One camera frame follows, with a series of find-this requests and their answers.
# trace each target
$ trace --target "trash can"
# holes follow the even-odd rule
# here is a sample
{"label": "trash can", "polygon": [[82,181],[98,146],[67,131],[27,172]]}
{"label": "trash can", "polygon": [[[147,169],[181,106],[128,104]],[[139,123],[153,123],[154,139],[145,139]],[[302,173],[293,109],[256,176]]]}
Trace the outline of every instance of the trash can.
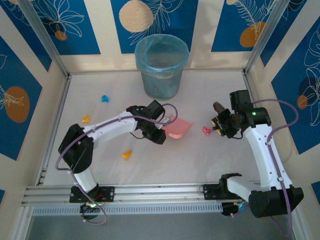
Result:
{"label": "trash can", "polygon": [[187,44],[173,35],[153,34],[136,44],[134,54],[145,93],[158,101],[173,98],[189,60]]}

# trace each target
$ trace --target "white floor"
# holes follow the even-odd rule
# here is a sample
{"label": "white floor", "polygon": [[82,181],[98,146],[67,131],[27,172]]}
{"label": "white floor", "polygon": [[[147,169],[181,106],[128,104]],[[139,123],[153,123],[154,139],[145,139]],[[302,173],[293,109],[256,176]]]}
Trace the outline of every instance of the white floor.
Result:
{"label": "white floor", "polygon": [[[222,174],[240,173],[251,181],[259,172],[248,141],[227,139],[217,133],[206,136],[217,114],[213,102],[230,108],[229,93],[246,89],[242,73],[236,71],[185,70],[178,94],[167,101],[178,109],[180,118],[194,125],[181,139],[167,138],[163,145],[135,139],[129,133],[114,138],[94,151],[91,170],[99,184],[175,184],[217,182]],[[102,95],[109,103],[101,102]],[[72,76],[60,125],[55,138],[44,184],[71,185],[66,172],[56,171],[58,147],[68,128],[91,116],[99,123],[132,105],[148,105],[141,75],[137,71]],[[174,111],[166,108],[166,115]],[[132,149],[129,160],[122,154]]]}

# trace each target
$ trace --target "pink sponge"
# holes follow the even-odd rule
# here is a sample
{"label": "pink sponge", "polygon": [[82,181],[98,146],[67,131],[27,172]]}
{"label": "pink sponge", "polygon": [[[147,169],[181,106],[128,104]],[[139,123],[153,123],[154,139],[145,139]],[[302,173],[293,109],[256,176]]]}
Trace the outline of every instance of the pink sponge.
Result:
{"label": "pink sponge", "polygon": [[[174,115],[170,115],[170,120],[175,119]],[[191,127],[193,123],[177,118],[173,123],[163,126],[162,129],[165,131],[165,134],[174,139],[181,138]]]}

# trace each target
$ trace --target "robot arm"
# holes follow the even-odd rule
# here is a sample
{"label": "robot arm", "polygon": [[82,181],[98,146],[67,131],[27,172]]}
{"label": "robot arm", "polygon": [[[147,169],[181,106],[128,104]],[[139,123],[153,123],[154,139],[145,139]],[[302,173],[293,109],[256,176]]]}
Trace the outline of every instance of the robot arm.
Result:
{"label": "robot arm", "polygon": [[[227,136],[229,139],[241,130],[241,135],[244,134],[252,148],[260,175],[260,186],[244,180],[238,173],[232,173],[221,177],[220,192],[236,194],[247,201],[253,215],[257,218],[283,215],[287,214],[281,185],[283,182],[293,211],[303,199],[304,194],[300,187],[294,188],[282,165],[274,139],[267,140],[272,131],[267,110],[263,107],[254,108],[247,90],[232,92],[230,101],[234,114],[218,102],[213,104],[213,108],[218,113],[218,116],[212,119],[214,129],[221,136]],[[274,164],[269,146],[272,148],[277,166]]]}
{"label": "robot arm", "polygon": [[[101,191],[99,190],[99,185],[90,170],[93,150],[108,140],[125,133],[134,132],[138,129],[142,131],[142,135],[146,139],[156,144],[163,144],[166,140],[166,134],[163,129],[160,129],[162,125],[149,122],[145,119],[137,117],[134,118],[132,116],[140,116],[156,120],[164,114],[164,112],[165,109],[163,106],[157,101],[153,101],[147,107],[136,105],[131,106],[118,116],[98,124],[85,126],[83,128],[78,124],[74,124],[69,128],[58,151],[61,154],[74,139],[85,132],[93,130],[78,143],[74,144],[63,156],[63,159],[72,170],[79,185],[86,193],[89,194],[90,197],[94,199],[99,195],[99,193],[101,193]],[[112,121],[114,121],[112,124],[107,124],[103,127],[97,128],[98,126]]]}

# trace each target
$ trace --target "pink object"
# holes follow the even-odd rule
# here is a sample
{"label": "pink object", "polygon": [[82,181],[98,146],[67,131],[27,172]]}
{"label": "pink object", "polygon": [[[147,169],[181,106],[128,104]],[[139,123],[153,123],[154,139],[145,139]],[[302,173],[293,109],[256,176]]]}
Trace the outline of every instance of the pink object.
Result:
{"label": "pink object", "polygon": [[[174,115],[170,115],[170,120],[175,119]],[[173,123],[163,126],[162,129],[165,131],[165,134],[174,139],[181,138],[191,127],[193,123],[177,118]]]}
{"label": "pink object", "polygon": [[203,127],[202,128],[202,132],[204,132],[205,135],[209,135],[210,133],[213,132],[213,129],[212,128],[207,128],[207,127]]}

